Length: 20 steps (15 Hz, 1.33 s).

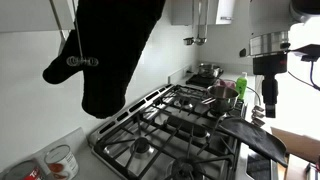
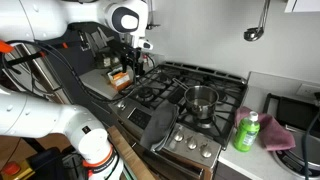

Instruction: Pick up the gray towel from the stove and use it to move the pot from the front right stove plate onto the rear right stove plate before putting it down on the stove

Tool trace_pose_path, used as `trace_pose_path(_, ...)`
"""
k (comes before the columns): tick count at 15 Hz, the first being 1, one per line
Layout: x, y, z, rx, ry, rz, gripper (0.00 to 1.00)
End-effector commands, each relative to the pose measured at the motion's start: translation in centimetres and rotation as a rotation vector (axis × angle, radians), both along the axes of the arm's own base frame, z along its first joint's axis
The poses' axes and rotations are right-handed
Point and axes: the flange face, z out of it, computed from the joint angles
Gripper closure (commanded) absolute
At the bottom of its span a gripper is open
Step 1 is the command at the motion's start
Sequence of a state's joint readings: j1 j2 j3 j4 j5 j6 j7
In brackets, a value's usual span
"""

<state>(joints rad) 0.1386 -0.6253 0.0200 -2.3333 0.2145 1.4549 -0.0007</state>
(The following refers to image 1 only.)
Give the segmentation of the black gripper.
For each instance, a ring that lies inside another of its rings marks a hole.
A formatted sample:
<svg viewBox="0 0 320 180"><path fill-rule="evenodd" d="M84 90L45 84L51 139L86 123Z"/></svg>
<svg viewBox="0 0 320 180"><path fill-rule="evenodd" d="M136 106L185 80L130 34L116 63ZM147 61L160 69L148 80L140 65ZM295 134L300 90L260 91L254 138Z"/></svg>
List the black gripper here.
<svg viewBox="0 0 320 180"><path fill-rule="evenodd" d="M265 115L268 118L276 117L275 104L278 96L278 82L275 75L287 71L287 55L277 54L255 57L253 59L253 74L262 75L262 95L265 106Z"/></svg>

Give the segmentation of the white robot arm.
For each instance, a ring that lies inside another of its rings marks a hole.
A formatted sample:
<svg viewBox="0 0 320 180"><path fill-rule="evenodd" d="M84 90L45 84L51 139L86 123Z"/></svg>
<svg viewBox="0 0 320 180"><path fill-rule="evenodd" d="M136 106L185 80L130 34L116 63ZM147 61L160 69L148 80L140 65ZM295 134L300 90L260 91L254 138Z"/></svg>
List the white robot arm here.
<svg viewBox="0 0 320 180"><path fill-rule="evenodd" d="M278 82L275 75L287 71L287 54L295 53L302 61L314 64L320 58L320 46L309 44L291 49L289 30L320 16L320 0L250 0L249 48L240 57L253 58L253 74L262 75L265 115L276 117Z"/></svg>

